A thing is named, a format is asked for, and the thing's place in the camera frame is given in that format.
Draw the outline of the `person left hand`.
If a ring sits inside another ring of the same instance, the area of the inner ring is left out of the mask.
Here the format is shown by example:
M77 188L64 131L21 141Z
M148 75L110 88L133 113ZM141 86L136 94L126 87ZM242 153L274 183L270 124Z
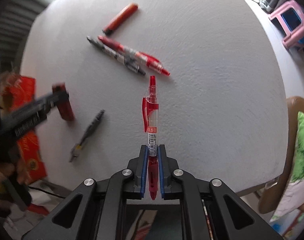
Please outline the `person left hand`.
M6 166L13 167L13 171L10 171L10 175L5 175L5 178L1 178L0 181L0 200L5 203L16 204L21 211L27 210L30 206L32 197L28 192L26 185L26 176L23 175L23 179L19 178L19 171L26 171L25 161L21 157L19 147L13 146L9 152L4 155L4 159L1 160L0 168Z

